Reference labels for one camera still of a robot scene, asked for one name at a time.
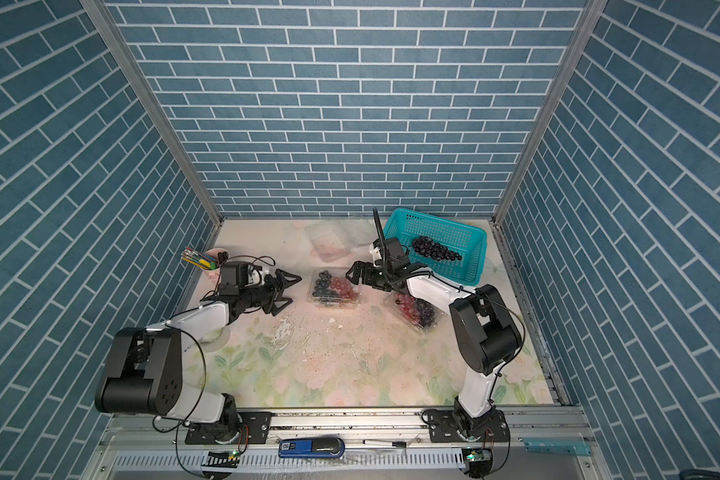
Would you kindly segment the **red grape bunch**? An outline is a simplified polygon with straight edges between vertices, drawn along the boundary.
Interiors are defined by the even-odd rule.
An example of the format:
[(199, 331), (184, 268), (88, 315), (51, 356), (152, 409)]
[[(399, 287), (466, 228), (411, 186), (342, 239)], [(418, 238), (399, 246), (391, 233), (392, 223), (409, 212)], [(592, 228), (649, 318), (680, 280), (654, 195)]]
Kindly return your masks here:
[(410, 295), (395, 294), (394, 305), (398, 313), (410, 322), (419, 321), (419, 310), (416, 299)]
[(355, 285), (344, 277), (333, 277), (330, 288), (337, 294), (337, 298), (341, 302), (352, 303), (356, 302), (359, 298), (359, 293), (356, 291)]

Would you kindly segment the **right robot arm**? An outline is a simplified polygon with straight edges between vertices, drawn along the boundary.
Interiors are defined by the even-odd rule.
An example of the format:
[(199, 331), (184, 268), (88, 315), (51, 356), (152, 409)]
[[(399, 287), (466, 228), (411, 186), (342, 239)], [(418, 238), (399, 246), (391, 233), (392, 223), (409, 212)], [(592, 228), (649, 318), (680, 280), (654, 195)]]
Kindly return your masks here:
[(411, 262), (395, 238), (377, 239), (370, 252), (373, 260), (354, 262), (345, 278), (354, 285), (424, 300), (450, 315), (458, 351), (467, 365), (454, 402), (454, 426), (464, 437), (484, 433), (495, 411), (499, 377), (524, 346), (513, 312), (494, 286), (468, 289), (445, 280), (429, 266)]

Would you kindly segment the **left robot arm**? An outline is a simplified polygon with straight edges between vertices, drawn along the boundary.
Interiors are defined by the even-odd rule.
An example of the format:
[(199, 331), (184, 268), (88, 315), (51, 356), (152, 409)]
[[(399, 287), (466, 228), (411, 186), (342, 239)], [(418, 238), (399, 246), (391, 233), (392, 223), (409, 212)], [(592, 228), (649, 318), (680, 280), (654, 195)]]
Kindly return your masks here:
[(143, 328), (124, 328), (114, 337), (95, 394), (101, 413), (152, 415), (235, 431), (235, 399), (205, 386), (184, 384), (183, 359), (200, 340), (247, 313), (278, 315), (293, 300), (285, 296), (302, 277), (252, 262), (221, 264), (214, 290), (201, 304)]

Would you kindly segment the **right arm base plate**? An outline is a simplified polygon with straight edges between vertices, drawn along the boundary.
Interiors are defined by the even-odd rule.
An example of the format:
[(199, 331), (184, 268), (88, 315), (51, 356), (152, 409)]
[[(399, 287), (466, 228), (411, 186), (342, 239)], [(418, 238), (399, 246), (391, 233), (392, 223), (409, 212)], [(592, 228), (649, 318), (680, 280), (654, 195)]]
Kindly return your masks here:
[(505, 415), (497, 408), (478, 418), (471, 418), (461, 411), (426, 409), (421, 413), (421, 419), (432, 443), (502, 443), (511, 438)]

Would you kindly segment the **clear clamshell container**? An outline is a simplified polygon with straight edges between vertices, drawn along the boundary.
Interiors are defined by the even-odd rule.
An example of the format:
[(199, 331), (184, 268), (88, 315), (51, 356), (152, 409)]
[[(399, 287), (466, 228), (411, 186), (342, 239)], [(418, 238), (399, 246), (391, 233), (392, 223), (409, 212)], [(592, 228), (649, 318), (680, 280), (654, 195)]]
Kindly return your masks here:
[(434, 329), (444, 316), (444, 313), (431, 303), (397, 292), (390, 293), (383, 305), (395, 318), (419, 333)]
[(377, 239), (369, 220), (321, 221), (306, 228), (317, 257), (331, 263), (349, 255), (355, 248), (367, 248)]
[(335, 268), (313, 272), (307, 300), (326, 308), (353, 308), (360, 303), (359, 287), (345, 277), (345, 271)]

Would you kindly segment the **dark purple grape bunch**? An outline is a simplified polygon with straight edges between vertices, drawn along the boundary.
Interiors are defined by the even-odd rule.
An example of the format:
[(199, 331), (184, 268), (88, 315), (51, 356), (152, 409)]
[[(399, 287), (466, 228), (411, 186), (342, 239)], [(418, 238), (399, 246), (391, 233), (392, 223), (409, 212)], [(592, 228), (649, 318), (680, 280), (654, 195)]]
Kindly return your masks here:
[(416, 322), (417, 325), (422, 330), (431, 328), (435, 324), (437, 310), (429, 302), (422, 299), (416, 299), (416, 304), (419, 310), (419, 321)]

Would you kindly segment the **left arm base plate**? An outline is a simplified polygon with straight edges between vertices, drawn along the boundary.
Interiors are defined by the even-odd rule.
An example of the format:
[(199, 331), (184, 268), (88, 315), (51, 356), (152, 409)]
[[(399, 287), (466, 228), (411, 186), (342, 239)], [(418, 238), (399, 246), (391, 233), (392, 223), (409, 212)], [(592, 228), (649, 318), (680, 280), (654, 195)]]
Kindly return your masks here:
[(223, 421), (191, 423), (188, 427), (185, 443), (187, 445), (258, 445), (268, 438), (273, 414), (266, 411), (238, 412), (230, 423)]

